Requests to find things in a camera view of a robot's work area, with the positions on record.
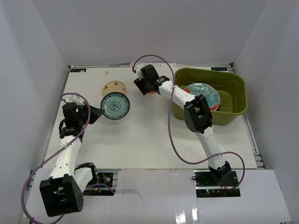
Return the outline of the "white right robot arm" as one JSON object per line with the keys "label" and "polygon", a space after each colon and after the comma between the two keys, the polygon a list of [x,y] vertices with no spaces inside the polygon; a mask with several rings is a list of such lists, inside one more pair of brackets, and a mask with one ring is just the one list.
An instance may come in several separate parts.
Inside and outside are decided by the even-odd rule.
{"label": "white right robot arm", "polygon": [[179,155],[171,135],[171,119],[168,115],[168,134],[177,157],[189,165],[197,165],[207,161],[208,168],[212,173],[212,183],[216,186],[222,186],[226,183],[228,175],[231,173],[231,166],[222,155],[215,139],[212,127],[213,117],[206,98],[203,95],[192,95],[176,86],[168,77],[159,76],[151,64],[145,66],[138,64],[132,68],[132,72],[137,75],[134,83],[143,95],[152,91],[167,97],[170,100],[168,113],[172,110],[172,104],[178,105],[184,111],[187,128],[197,136],[206,154],[206,158],[199,162],[186,161]]}

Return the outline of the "blue white patterned plate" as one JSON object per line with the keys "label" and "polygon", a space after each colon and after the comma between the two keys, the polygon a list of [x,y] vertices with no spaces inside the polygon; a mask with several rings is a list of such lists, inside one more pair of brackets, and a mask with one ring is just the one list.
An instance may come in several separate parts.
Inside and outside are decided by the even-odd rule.
{"label": "blue white patterned plate", "polygon": [[107,94],[100,103],[100,108],[104,110],[103,115],[110,120],[124,118],[130,110],[129,98],[120,92]]}

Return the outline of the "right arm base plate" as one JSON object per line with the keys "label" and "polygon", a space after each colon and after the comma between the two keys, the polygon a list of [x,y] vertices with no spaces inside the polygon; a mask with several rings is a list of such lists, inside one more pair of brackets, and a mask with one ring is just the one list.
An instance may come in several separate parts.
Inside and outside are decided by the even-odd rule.
{"label": "right arm base plate", "polygon": [[232,171],[222,181],[207,171],[195,172],[192,180],[195,181],[197,198],[225,198],[240,197],[239,187],[232,189],[238,183],[235,171]]}

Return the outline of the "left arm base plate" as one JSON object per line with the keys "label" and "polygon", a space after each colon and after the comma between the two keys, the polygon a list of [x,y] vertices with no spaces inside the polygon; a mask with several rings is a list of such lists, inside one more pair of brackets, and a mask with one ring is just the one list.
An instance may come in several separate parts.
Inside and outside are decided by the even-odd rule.
{"label": "left arm base plate", "polygon": [[[108,187],[112,188],[113,186],[113,178],[114,178],[114,174],[111,172],[105,172],[105,173],[98,173],[98,183],[100,184],[105,184]],[[101,185],[101,186],[97,186],[95,187],[95,191],[101,191],[101,190],[108,190],[107,187]]]}

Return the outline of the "red teal floral plate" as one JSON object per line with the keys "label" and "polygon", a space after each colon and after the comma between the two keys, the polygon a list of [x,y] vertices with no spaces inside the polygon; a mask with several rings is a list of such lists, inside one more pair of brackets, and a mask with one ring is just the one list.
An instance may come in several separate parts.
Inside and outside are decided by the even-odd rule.
{"label": "red teal floral plate", "polygon": [[204,83],[193,83],[183,88],[184,91],[195,95],[203,95],[211,111],[217,111],[221,105],[219,93],[212,86]]}

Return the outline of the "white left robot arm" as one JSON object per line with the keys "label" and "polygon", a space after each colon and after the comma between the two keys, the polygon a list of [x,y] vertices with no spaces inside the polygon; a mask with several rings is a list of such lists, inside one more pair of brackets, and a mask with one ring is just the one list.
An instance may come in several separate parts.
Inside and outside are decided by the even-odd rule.
{"label": "white left robot arm", "polygon": [[46,213],[56,217],[83,209],[83,192],[87,186],[99,181],[97,169],[92,162],[76,165],[81,148],[84,127],[93,124],[104,110],[88,107],[83,103],[67,103],[62,107],[64,119],[59,125],[60,147],[56,164],[47,180],[39,186]]}

